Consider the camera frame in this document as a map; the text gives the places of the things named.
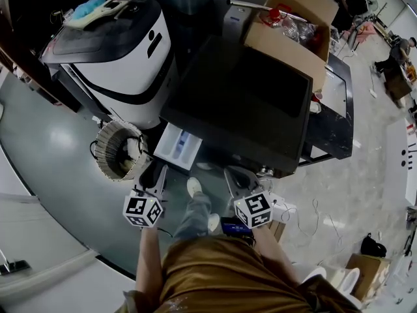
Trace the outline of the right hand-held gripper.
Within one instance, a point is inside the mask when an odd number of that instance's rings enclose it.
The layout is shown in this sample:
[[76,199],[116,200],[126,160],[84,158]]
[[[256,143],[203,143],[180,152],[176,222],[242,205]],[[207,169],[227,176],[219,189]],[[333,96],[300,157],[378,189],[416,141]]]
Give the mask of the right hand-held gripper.
[[245,168],[226,166],[224,175],[235,216],[251,230],[268,224],[272,220],[272,202],[256,174]]

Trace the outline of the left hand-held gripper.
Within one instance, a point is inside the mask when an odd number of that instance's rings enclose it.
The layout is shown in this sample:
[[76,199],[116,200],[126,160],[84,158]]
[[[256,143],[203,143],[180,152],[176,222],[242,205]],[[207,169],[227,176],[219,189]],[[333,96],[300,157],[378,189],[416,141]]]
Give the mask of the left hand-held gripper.
[[153,228],[164,217],[162,203],[168,169],[167,164],[152,161],[140,175],[139,184],[125,197],[122,214],[132,226]]

